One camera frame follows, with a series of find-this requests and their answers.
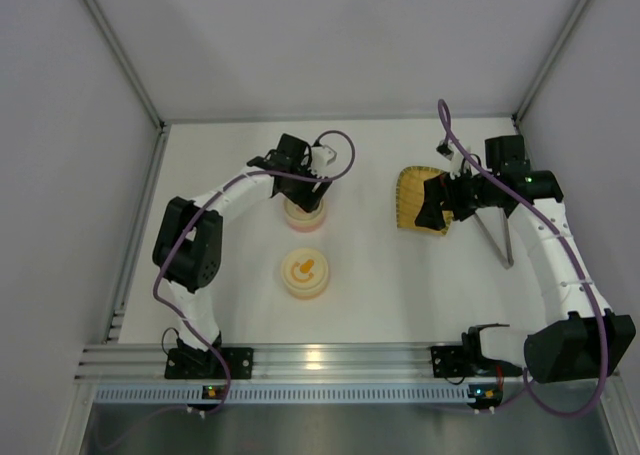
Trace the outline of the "cream lid with pink knob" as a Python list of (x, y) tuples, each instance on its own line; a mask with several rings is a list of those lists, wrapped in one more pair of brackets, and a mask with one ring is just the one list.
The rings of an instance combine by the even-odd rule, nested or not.
[(326, 203), (320, 201), (318, 207), (312, 212), (306, 212), (288, 199), (284, 200), (284, 214), (287, 223), (299, 230), (314, 230), (321, 225), (326, 217)]

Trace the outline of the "metal tongs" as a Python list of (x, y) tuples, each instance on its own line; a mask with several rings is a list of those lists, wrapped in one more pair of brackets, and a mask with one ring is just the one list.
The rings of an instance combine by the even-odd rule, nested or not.
[(509, 270), (514, 266), (515, 260), (508, 220), (502, 211), (494, 210), (493, 215), (497, 223), (494, 230), (486, 223), (482, 214), (474, 214), (472, 220), (501, 266)]

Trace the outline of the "cream lid with orange knob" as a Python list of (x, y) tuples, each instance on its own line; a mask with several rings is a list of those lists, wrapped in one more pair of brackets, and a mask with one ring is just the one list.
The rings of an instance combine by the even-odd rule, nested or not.
[(330, 268), (329, 263), (326, 257), (319, 251), (313, 248), (299, 248), (289, 252), (282, 261), (281, 269), (284, 266), (292, 265), (292, 264), (301, 264), (302, 272), (307, 272), (314, 265), (322, 266), (324, 265), (329, 270), (330, 276)]

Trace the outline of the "pink lunch box bowl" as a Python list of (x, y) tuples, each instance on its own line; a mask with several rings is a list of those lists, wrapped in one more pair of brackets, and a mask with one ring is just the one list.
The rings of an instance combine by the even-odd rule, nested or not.
[(310, 233), (319, 229), (326, 218), (325, 212), (286, 212), (285, 221), (293, 230), (301, 233)]

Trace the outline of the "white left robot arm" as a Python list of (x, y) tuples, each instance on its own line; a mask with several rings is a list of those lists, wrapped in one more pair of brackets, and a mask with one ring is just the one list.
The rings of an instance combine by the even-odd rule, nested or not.
[(275, 148), (249, 160), (221, 186), (168, 202), (152, 251), (159, 269), (152, 296), (179, 321), (177, 345), (167, 353), (166, 378), (219, 378), (228, 368), (211, 290), (222, 265), (224, 228), (278, 195), (305, 213), (317, 210), (333, 181), (328, 169), (336, 158), (335, 150), (320, 141), (309, 144), (284, 134)]

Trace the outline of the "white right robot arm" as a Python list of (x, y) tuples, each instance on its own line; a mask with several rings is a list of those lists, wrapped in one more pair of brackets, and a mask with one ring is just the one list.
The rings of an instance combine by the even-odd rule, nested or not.
[(513, 322), (470, 328), (463, 338), (476, 358), (512, 365), (542, 384), (611, 375), (636, 327), (630, 316), (615, 314), (595, 287), (555, 175), (532, 170), (520, 135), (486, 140), (484, 165), (467, 162), (446, 142), (437, 150), (451, 169), (424, 182), (416, 225), (441, 230), (445, 213), (464, 221), (479, 209), (500, 209), (524, 244), (544, 305), (539, 328)]

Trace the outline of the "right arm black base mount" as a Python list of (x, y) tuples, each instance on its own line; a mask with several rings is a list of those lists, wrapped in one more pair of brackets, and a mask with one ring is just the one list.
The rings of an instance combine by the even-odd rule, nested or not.
[(518, 377), (522, 369), (511, 363), (484, 357), (476, 349), (462, 345), (435, 345), (430, 348), (436, 378)]

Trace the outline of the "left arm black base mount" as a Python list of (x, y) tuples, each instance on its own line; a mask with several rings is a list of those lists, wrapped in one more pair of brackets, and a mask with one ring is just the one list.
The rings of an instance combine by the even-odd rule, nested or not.
[[(232, 380), (252, 378), (254, 351), (250, 347), (223, 347), (220, 355), (228, 368)], [(168, 352), (164, 378), (169, 380), (225, 379), (222, 363), (211, 351), (185, 346), (172, 348)]]

